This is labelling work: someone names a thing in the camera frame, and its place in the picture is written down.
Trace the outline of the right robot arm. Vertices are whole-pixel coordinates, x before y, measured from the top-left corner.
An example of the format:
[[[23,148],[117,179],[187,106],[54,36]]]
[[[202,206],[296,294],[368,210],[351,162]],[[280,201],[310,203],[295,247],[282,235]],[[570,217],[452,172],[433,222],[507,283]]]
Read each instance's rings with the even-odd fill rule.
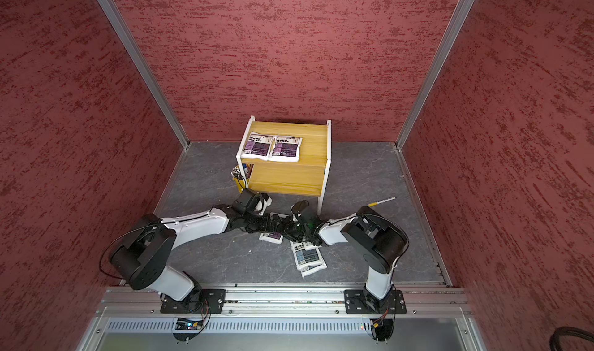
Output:
[[[369,206],[327,221],[322,221],[307,201],[294,204],[291,213],[293,222],[285,230],[286,237],[315,247],[350,244],[363,257],[369,267],[363,303],[371,312],[384,312],[393,289],[394,269],[409,247],[405,231]]]

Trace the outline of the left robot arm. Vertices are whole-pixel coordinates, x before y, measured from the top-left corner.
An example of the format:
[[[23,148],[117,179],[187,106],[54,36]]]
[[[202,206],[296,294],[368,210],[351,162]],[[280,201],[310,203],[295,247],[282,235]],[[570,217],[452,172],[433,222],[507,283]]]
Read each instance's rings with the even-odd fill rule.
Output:
[[[216,205],[204,213],[174,218],[160,219],[148,214],[108,244],[99,263],[108,259],[118,272],[112,277],[126,281],[132,289],[159,292],[183,313],[196,313],[206,306],[202,287],[187,273],[168,266],[174,250],[206,236],[233,230],[283,234],[293,225],[291,216],[232,205]]]

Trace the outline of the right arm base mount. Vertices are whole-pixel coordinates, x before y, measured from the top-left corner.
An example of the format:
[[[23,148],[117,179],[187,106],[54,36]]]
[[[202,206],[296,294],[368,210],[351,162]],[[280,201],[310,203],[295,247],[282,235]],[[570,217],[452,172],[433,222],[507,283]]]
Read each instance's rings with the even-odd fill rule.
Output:
[[[406,315],[407,308],[402,291],[391,289],[385,298],[377,299],[366,289],[346,290],[346,313],[349,315]]]

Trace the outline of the purple coffee bag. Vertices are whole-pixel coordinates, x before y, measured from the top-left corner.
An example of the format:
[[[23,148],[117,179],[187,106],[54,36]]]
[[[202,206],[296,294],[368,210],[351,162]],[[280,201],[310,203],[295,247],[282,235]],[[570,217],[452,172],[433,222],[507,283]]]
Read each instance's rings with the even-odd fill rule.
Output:
[[[272,244],[281,244],[283,242],[284,234],[280,233],[260,233],[260,241],[264,241]]]
[[[298,162],[303,139],[293,136],[276,136],[269,161],[271,162]]]
[[[275,135],[251,132],[249,136],[247,136],[245,145],[241,150],[241,158],[259,159],[263,161],[269,160],[275,139]]]

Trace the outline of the wooden two-tier shelf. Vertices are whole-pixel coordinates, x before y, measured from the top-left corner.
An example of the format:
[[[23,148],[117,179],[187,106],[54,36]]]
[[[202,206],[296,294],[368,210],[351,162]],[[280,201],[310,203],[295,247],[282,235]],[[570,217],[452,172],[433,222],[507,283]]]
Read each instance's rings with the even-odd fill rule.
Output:
[[[255,135],[300,140],[296,156],[290,160],[249,158],[244,150],[255,144]],[[325,124],[278,123],[250,117],[235,159],[238,188],[261,193],[317,197],[317,213],[323,199],[331,166],[332,122]]]

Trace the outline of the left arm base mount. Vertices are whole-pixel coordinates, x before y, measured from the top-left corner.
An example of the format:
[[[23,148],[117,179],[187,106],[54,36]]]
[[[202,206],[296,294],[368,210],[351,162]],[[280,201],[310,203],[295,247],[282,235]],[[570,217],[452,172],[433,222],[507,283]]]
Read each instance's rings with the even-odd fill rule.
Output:
[[[162,314],[221,314],[227,292],[224,289],[194,289],[182,301],[165,295],[162,297]]]

